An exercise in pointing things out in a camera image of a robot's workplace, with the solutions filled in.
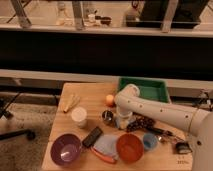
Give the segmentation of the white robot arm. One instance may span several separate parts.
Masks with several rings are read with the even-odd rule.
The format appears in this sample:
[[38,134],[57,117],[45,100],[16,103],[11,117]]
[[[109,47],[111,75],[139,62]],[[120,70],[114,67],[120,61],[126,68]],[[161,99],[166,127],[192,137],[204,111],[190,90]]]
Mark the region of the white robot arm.
[[117,112],[133,112],[161,121],[195,137],[192,171],[213,171],[213,112],[139,98],[140,90],[129,84],[115,96]]

